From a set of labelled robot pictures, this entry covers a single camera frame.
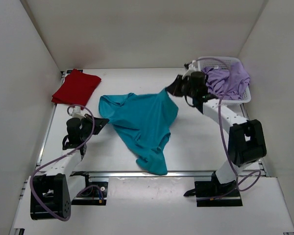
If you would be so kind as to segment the red t-shirt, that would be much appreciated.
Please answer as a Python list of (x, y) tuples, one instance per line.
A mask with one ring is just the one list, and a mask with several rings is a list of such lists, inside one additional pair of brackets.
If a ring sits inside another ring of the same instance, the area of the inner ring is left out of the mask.
[(52, 95), (51, 101), (55, 104), (86, 106), (100, 82), (101, 78), (96, 75), (85, 74), (73, 69), (65, 77), (61, 87)]

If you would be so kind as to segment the teal t-shirt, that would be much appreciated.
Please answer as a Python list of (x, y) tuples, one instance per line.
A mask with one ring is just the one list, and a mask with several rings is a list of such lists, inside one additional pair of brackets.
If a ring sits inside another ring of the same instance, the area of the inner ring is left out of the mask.
[(154, 175), (167, 174), (164, 148), (170, 140), (170, 126), (178, 106), (165, 89), (157, 94), (103, 95), (98, 111), (136, 155), (141, 169)]

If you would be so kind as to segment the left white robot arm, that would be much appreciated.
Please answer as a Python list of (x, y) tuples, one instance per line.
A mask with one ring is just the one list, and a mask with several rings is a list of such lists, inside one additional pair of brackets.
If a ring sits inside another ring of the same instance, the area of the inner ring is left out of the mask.
[(72, 202), (76, 197), (97, 197), (104, 203), (104, 187), (89, 181), (89, 174), (75, 172), (75, 167), (86, 155), (85, 143), (97, 135), (109, 122), (107, 118), (76, 116), (66, 122), (67, 134), (62, 140), (64, 158), (50, 164), (51, 168), (41, 175), (30, 178), (30, 217), (33, 220), (58, 219), (67, 221), (71, 217)]

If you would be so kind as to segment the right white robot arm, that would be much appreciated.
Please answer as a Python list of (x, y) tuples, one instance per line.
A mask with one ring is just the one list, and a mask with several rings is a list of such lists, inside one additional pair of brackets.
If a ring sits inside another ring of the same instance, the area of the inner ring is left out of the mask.
[(267, 148), (260, 121), (248, 120), (223, 105), (217, 96), (208, 91), (205, 74), (194, 71), (178, 75), (166, 87), (166, 91), (176, 97), (191, 98), (191, 107), (215, 121), (222, 135), (228, 134), (228, 140), (222, 142), (227, 160), (215, 172), (216, 180), (210, 184), (214, 195), (223, 195), (228, 190), (228, 184), (236, 181), (247, 166), (266, 156)]

